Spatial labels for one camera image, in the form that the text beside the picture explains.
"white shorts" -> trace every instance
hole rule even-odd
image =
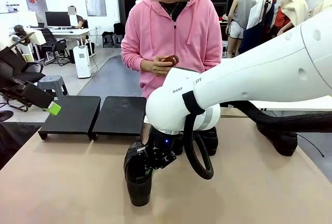
[[[229,36],[234,39],[243,39],[244,28],[239,26],[238,23],[232,21],[229,27]]]

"brown object in hand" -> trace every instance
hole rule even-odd
[[[176,55],[171,55],[171,56],[165,58],[162,61],[163,62],[171,62],[171,63],[173,63],[172,66],[168,66],[168,67],[174,67],[179,62],[178,57]]]

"portable air conditioner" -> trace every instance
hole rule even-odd
[[[90,57],[87,46],[77,46],[73,49],[77,77],[89,78],[91,77]]]

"hoodie drawstring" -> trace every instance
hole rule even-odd
[[[191,34],[192,34],[193,25],[195,23],[195,16],[196,16],[196,11],[197,11],[197,6],[198,6],[198,3],[195,2],[195,8],[193,10],[193,15],[192,15],[191,26],[190,26],[190,31],[189,31],[189,37],[188,37],[187,44],[191,44],[190,43],[190,41],[191,41]]]
[[[153,53],[154,49],[152,48],[152,33],[151,33],[151,5],[149,9],[149,31],[150,31],[150,47],[151,47],[151,52]]]

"brown table surface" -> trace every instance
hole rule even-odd
[[[0,171],[0,222],[332,223],[332,185],[300,148],[279,155],[249,119],[217,128],[214,178],[201,179],[181,155],[155,173],[144,207],[131,205],[123,176],[132,139],[36,134]]]

